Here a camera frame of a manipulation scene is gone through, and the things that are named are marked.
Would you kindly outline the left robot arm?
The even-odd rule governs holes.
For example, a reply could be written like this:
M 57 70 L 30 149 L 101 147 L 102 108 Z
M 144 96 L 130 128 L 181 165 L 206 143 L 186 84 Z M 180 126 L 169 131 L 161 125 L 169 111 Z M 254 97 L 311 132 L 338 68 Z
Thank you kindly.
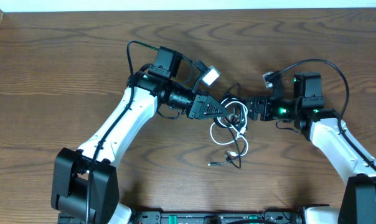
M 127 82 L 123 97 L 99 130 L 77 150 L 55 158 L 50 204 L 85 223 L 128 223 L 132 210 L 121 204 L 117 169 L 127 148 L 162 104 L 190 119 L 213 119 L 228 110 L 208 93 L 173 81 L 185 57 L 160 47 L 154 63 Z

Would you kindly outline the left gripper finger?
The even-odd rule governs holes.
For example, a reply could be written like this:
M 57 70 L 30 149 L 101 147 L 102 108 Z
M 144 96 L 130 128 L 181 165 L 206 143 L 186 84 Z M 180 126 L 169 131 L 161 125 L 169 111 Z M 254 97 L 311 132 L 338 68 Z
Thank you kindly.
M 206 110 L 202 114 L 202 119 L 213 119 L 213 118 L 225 117 L 227 115 L 229 115 L 229 111 L 226 108 L 224 108 L 223 110 L 220 110 L 220 109 Z
M 204 114 L 227 114 L 228 109 L 212 96 L 206 96 Z

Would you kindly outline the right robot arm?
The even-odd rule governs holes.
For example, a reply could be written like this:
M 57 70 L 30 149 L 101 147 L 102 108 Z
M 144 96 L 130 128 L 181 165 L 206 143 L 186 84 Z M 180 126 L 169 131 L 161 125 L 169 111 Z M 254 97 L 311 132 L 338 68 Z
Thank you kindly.
M 376 223 L 376 159 L 350 133 L 338 112 L 324 108 L 320 73 L 296 73 L 292 100 L 283 96 L 280 75 L 268 72 L 263 79 L 273 94 L 245 100 L 248 118 L 292 122 L 293 130 L 322 151 L 345 185 L 340 208 L 302 207 L 290 223 Z

